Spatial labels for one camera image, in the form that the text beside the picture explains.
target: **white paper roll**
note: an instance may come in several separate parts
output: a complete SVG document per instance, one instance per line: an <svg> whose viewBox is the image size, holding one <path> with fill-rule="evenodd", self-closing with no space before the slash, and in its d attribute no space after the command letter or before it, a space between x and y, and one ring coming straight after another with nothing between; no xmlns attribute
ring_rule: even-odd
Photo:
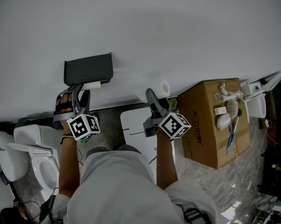
<svg viewBox="0 0 281 224"><path fill-rule="evenodd" d="M147 89L152 89L158 99L166 98L166 97L169 97L169 95L170 95L169 84L166 80L162 80L161 82L151 84L151 85L148 84L135 91L135 94L143 103L148 103L148 100L146 97Z"/></svg>
<svg viewBox="0 0 281 224"><path fill-rule="evenodd" d="M99 88L101 88L101 82L96 81L96 82L91 82L91 83L85 83L83 85L83 87L81 88L81 91L99 89Z"/></svg>

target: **marble floor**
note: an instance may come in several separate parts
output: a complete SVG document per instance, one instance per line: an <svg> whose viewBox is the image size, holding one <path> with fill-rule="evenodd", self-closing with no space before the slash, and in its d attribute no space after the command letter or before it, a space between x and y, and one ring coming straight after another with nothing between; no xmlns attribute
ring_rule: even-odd
<svg viewBox="0 0 281 224"><path fill-rule="evenodd" d="M124 139L120 123L122 112L144 107L128 105L96 112L102 133L86 143L79 143L78 159L84 163L86 152L96 146L112 148ZM267 146L266 130L259 129L257 119L250 119L249 124L251 148L232 163L220 170L207 167L200 163L185 159L182 140L175 141L176 169L181 179L191 179L205 190L215 201L219 213L223 213L230 223L261 223L262 214L251 207L254 196L261 183L264 160L260 157ZM42 195L41 186L36 180L32 167L21 180L14 182L15 189L23 202L35 201L41 205L46 195ZM30 216L39 214L38 206L26 204Z"/></svg>

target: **wrist strap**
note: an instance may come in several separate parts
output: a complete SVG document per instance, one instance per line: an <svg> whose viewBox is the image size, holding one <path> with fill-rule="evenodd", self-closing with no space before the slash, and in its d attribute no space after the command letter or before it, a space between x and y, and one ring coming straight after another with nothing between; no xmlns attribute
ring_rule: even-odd
<svg viewBox="0 0 281 224"><path fill-rule="evenodd" d="M63 144L64 138L74 138L74 137L73 137L73 135L72 135L71 133L70 133L70 134L67 134L67 135L64 135L64 136L62 136L62 138L61 138L60 144Z"/></svg>

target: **black device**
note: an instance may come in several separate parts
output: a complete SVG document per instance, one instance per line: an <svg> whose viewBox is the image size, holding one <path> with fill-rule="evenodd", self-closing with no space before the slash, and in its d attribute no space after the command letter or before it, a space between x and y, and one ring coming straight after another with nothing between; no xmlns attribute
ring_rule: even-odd
<svg viewBox="0 0 281 224"><path fill-rule="evenodd" d="M109 83L113 77L112 54L65 61L64 83L67 86L100 81Z"/></svg>

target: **white wall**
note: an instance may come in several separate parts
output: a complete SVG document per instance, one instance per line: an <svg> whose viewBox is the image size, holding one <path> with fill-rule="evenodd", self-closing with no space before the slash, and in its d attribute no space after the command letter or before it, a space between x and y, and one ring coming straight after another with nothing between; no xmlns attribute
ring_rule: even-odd
<svg viewBox="0 0 281 224"><path fill-rule="evenodd" d="M107 52L114 77L92 108L158 77L173 95L259 78L281 70L281 0L0 0L0 121L54 110L64 60Z"/></svg>

